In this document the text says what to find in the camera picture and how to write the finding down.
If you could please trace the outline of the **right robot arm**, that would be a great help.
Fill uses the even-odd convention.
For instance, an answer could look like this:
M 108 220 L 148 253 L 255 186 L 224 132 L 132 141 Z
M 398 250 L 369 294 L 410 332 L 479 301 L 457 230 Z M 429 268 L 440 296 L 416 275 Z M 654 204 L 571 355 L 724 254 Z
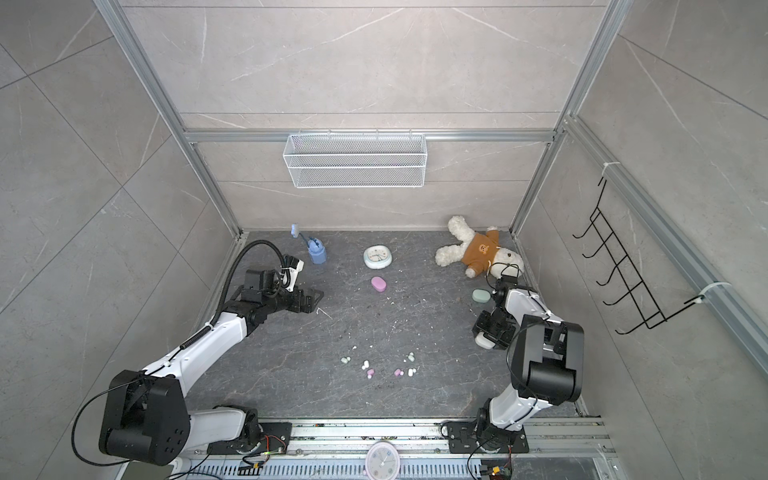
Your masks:
M 520 268 L 503 264 L 490 293 L 494 306 L 472 328 L 475 343 L 505 354 L 509 384 L 478 411 L 477 436 L 518 434 L 538 412 L 576 402 L 584 377 L 584 330 L 545 306 L 519 283 Z

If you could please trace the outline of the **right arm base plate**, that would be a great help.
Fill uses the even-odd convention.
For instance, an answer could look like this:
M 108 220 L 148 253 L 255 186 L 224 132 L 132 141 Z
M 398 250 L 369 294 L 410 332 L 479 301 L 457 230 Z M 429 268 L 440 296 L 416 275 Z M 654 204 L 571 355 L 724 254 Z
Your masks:
M 530 451 L 524 429 L 505 430 L 492 424 L 479 426 L 476 422 L 446 421 L 440 425 L 440 433 L 452 454 L 525 454 Z

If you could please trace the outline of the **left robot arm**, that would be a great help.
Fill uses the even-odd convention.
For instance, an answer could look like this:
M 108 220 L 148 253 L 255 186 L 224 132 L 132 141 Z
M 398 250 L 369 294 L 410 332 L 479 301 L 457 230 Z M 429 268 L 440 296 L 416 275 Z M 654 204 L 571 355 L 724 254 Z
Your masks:
M 246 244 L 234 259 L 239 265 L 253 248 L 264 246 L 277 257 L 269 270 L 250 269 L 232 285 L 235 267 L 224 278 L 214 314 L 191 337 L 139 370 L 124 370 L 96 394 L 105 401 L 98 449 L 107 466 L 131 461 L 165 466 L 211 444 L 249 451 L 263 437 L 258 413 L 220 405 L 191 412 L 186 397 L 197 381 L 232 347 L 245 340 L 275 313 L 312 313 L 324 294 L 297 285 L 301 259 L 283 254 L 264 239 Z

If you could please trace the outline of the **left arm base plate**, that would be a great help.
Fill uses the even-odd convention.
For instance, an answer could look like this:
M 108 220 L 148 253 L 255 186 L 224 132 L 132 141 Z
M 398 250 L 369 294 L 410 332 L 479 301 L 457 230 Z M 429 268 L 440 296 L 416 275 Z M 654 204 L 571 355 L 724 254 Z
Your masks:
M 267 422 L 258 426 L 246 426 L 234 440 L 210 443 L 206 452 L 212 455 L 260 455 L 283 454 L 291 441 L 293 424 Z

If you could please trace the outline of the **white earbud case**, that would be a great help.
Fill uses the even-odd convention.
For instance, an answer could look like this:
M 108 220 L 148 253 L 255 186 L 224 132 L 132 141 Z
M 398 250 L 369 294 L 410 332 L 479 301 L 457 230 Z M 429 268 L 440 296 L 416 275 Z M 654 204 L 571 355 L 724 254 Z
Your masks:
M 478 333 L 475 337 L 475 343 L 486 350 L 493 350 L 495 348 L 495 342 L 488 339 L 483 333 Z

